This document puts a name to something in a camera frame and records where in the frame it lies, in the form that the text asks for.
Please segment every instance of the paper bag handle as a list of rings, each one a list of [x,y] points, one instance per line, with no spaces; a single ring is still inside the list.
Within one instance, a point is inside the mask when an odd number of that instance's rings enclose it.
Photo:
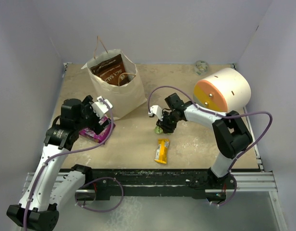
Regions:
[[[96,48],[95,48],[95,50],[94,50],[94,59],[96,59],[96,51],[97,51],[97,48],[98,48],[99,40],[100,40],[100,42],[101,42],[101,44],[102,44],[104,50],[106,51],[106,53],[109,53],[108,50],[105,48],[105,46],[104,46],[102,40],[99,38],[99,36],[97,36],[97,45],[96,45]]]
[[[134,74],[127,73],[127,72],[121,73],[121,74],[119,75],[119,77],[118,77],[118,86],[120,86],[120,81],[122,80],[122,79],[120,78],[120,76],[122,76],[122,75],[124,75],[124,74],[132,75],[132,76],[134,76],[133,78],[135,78],[135,76],[136,76],[136,75],[134,75]]]

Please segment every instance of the white bracket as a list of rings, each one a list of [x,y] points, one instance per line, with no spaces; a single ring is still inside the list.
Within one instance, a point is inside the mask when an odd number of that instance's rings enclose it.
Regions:
[[[99,118],[102,118],[109,111],[109,109],[103,102],[100,101],[100,99],[103,99],[103,97],[102,96],[97,97],[97,101],[94,102],[91,106],[96,112],[97,116]],[[110,106],[110,109],[113,108],[113,105],[110,103],[110,101],[105,99],[103,100]]]
[[[154,117],[154,115],[156,115],[160,121],[163,120],[162,108],[160,106],[153,105],[152,107],[150,107],[150,112],[148,112],[148,116]]]

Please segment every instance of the yellow snack bar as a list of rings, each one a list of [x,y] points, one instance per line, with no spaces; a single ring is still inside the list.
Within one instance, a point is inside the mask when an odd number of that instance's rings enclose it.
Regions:
[[[156,158],[154,159],[158,163],[167,163],[167,150],[169,146],[169,139],[158,139],[158,149],[156,151]]]

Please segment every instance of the brown package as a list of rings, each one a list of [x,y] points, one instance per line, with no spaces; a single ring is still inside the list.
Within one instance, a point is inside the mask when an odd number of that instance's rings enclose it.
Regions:
[[[103,81],[107,82],[108,84],[122,86],[129,81],[128,75],[123,74],[120,76],[121,73],[125,73],[125,68],[123,65],[123,59],[121,54],[105,60],[99,63],[96,66],[90,68],[92,73],[96,76],[99,76]]]

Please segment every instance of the purple snack package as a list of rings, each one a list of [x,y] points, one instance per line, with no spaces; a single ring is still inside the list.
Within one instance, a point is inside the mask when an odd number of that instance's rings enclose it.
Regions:
[[[99,124],[103,124],[108,118],[104,116],[100,121]],[[101,143],[102,141],[105,140],[107,135],[109,134],[111,129],[111,125],[107,125],[106,128],[99,134],[97,135],[94,131],[90,130],[89,128],[85,128],[79,132],[79,135],[84,136],[96,143]]]

